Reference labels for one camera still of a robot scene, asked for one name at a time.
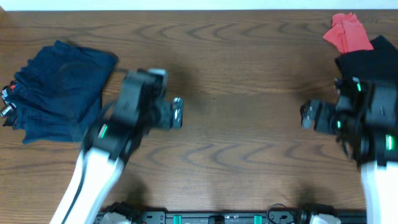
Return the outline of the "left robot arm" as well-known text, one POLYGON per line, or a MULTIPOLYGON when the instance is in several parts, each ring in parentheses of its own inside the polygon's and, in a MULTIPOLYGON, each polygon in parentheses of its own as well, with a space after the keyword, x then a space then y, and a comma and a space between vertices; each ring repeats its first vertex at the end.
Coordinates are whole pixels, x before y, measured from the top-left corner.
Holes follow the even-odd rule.
POLYGON ((180 129, 182 98, 165 101, 169 74, 159 68, 127 72, 119 98, 83 135, 71 182, 52 223, 93 223, 131 154, 151 129, 180 129))

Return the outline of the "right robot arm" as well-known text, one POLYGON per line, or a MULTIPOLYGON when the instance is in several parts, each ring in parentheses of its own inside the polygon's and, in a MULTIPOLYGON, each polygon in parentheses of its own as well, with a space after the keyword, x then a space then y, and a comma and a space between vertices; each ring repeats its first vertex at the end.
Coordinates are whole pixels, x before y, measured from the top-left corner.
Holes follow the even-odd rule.
POLYGON ((397 223, 397 83, 337 79, 336 103, 308 100, 301 126, 334 135, 356 161, 367 223, 397 223))

